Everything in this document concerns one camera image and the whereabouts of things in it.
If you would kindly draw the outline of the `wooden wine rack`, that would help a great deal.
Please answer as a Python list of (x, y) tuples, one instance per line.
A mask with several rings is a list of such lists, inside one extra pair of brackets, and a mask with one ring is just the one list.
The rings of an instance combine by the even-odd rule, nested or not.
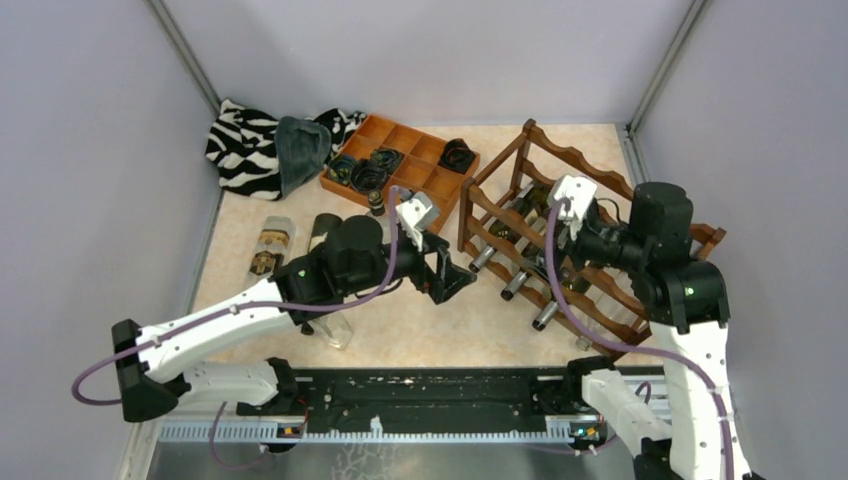
[(559, 320), (611, 360), (636, 352), (724, 363), (728, 294), (708, 256), (725, 233), (693, 222), (683, 188), (630, 187), (534, 121), (496, 163), (508, 159), (512, 180), (499, 201), (481, 187), (490, 168), (463, 183), (459, 248), (540, 308), (536, 330)]

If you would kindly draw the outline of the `dark wine bottle front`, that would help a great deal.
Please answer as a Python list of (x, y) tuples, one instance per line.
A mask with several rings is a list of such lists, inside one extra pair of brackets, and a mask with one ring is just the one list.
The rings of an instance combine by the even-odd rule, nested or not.
[(513, 299), (519, 289), (530, 279), (532, 273), (541, 275), (545, 280), (548, 279), (545, 254), (540, 247), (528, 243), (522, 249), (521, 256), (518, 272), (512, 276), (500, 292), (500, 297), (505, 301)]

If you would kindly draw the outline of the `dark wine bottle back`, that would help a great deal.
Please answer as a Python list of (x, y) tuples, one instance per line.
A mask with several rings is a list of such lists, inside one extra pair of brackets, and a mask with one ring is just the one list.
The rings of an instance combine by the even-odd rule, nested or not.
[[(550, 188), (547, 185), (532, 183), (525, 187), (519, 195), (511, 200), (506, 206), (509, 212), (517, 213), (522, 219), (526, 218), (532, 211), (541, 211), (547, 204)], [(514, 233), (512, 229), (501, 220), (495, 220), (488, 228), (488, 232), (500, 239), (510, 243), (516, 243), (521, 235)], [(479, 273), (485, 264), (495, 255), (496, 248), (487, 243), (482, 251), (471, 261), (469, 269)]]

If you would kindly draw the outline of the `clear bottle black cap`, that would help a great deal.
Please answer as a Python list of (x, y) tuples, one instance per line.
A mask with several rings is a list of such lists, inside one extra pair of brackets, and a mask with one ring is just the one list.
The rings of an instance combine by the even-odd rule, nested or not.
[(367, 195), (369, 214), (375, 218), (385, 214), (385, 201), (380, 190), (370, 191)]

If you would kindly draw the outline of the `small clear glass bottle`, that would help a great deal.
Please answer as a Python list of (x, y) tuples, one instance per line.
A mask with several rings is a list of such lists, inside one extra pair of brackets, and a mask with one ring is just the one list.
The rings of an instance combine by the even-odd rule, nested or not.
[(319, 335), (333, 348), (344, 350), (353, 337), (353, 328), (341, 312), (334, 312), (302, 324), (301, 333)]

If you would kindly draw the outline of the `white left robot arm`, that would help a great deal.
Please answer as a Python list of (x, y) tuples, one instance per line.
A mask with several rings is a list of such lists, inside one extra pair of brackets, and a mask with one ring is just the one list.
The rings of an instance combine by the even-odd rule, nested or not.
[(288, 363), (268, 359), (244, 368), (208, 362), (208, 357), (244, 340), (297, 328), (323, 316), (323, 306), (375, 289), (385, 278), (407, 278), (434, 304), (442, 304), (476, 276), (455, 265), (449, 244), (426, 231), (417, 245), (399, 231), (397, 259), (382, 225), (366, 215), (339, 221), (324, 240), (242, 293), (192, 315), (157, 325), (131, 319), (111, 328), (120, 404), (127, 422), (164, 416), (192, 401), (236, 402), (277, 414), (292, 411), (300, 388)]

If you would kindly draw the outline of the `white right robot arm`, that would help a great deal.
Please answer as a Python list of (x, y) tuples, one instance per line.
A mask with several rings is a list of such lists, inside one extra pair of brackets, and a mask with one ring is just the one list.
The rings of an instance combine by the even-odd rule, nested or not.
[(563, 398), (576, 412), (594, 408), (628, 448), (639, 479), (752, 479), (737, 434), (726, 366), (729, 303), (720, 270), (692, 253), (693, 205), (685, 190), (645, 182), (629, 219), (602, 220), (596, 184), (564, 176), (549, 196), (546, 270), (564, 260), (627, 274), (663, 361), (670, 419), (659, 418), (612, 366), (568, 379)]

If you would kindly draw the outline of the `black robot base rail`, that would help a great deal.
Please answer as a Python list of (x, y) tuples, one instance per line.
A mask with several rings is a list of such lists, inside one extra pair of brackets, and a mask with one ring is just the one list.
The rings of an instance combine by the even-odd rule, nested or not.
[(225, 397), (217, 424), (186, 409), (167, 419), (161, 442), (284, 445), (517, 443), (599, 449), (610, 419), (579, 398), (567, 367), (287, 369), (258, 405)]

